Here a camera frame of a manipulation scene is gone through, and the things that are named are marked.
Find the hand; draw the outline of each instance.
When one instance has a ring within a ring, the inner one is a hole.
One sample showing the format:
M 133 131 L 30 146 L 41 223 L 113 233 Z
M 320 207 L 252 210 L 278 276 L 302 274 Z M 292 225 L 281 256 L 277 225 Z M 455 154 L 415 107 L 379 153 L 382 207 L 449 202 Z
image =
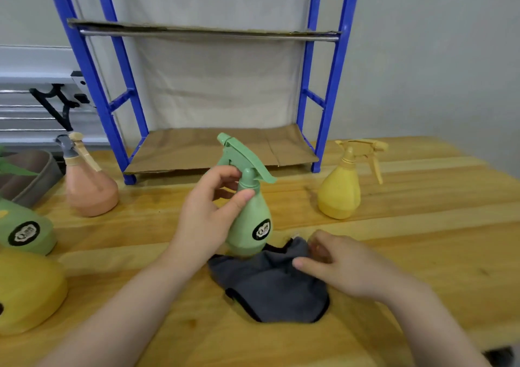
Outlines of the hand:
M 236 191 L 242 173 L 234 166 L 215 166 L 188 194 L 180 211 L 177 231 L 165 258 L 175 260 L 192 275 L 217 251 L 227 238 L 233 220 L 255 195 L 254 190 Z M 229 201 L 218 208 L 212 201 Z
M 392 292 L 419 282 L 362 242 L 348 236 L 317 230 L 308 244 L 312 259 L 295 258 L 293 266 L 349 296 L 367 297 L 386 304 Z

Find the black circular label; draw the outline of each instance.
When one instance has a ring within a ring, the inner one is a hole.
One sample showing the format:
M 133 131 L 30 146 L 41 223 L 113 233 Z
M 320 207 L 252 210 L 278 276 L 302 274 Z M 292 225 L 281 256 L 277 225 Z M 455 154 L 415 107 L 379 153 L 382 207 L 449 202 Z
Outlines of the black circular label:
M 36 222 L 24 222 L 9 234 L 7 242 L 9 245 L 22 246 L 33 242 L 40 234 L 40 225 Z
M 265 219 L 263 222 L 261 222 L 257 227 L 255 227 L 255 230 L 253 230 L 253 238 L 257 241 L 260 241 L 261 239 L 264 239 L 269 235 L 269 232 L 271 231 L 271 219 Z

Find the wood grain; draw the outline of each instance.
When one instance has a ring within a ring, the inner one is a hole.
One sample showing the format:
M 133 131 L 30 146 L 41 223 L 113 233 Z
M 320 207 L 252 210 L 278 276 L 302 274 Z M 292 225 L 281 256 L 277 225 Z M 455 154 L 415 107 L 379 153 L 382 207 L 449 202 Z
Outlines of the wood grain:
M 358 165 L 361 206 L 345 221 L 321 214 L 316 192 L 341 148 L 329 142 L 322 172 L 271 169 L 262 192 L 275 231 L 271 243 L 322 228 L 363 240 L 427 281 L 481 349 L 520 340 L 520 182 L 430 137 L 382 139 L 384 184 Z M 183 199 L 203 171 L 141 176 L 125 186 L 112 153 L 95 159 L 117 180 L 121 201 L 98 218 L 74 215 L 63 184 L 36 208 L 55 225 L 69 281 L 62 308 L 36 329 L 0 339 L 2 366 L 28 366 L 113 296 L 171 239 Z M 411 365 L 389 311 L 331 290 L 332 305 L 315 324 L 259 324 L 223 296 L 201 269 L 172 305 L 140 366 Z

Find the gray cloth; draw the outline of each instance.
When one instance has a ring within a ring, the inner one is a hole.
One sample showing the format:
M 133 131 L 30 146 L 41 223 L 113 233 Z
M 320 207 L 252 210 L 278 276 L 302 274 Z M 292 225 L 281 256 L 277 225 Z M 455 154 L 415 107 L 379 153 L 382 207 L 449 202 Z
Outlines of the gray cloth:
M 257 322 L 318 321 L 329 307 L 325 282 L 296 270 L 292 260 L 309 256 L 300 237 L 282 248 L 265 245 L 243 260 L 214 255 L 209 261 L 214 281 Z

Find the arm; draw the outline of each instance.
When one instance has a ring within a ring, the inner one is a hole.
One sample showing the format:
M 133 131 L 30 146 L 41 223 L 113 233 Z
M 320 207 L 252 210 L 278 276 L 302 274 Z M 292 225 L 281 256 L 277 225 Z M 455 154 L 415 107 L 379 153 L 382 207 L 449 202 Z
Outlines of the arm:
M 38 367 L 132 366 L 160 327 L 185 283 L 224 243 L 233 220 L 254 192 L 233 194 L 240 172 L 208 171 L 186 198 L 166 251 L 71 333 Z M 212 200 L 231 198 L 217 208 Z
M 429 286 L 347 236 L 317 231 L 309 239 L 313 259 L 293 265 L 354 297 L 388 306 L 419 367 L 489 367 Z

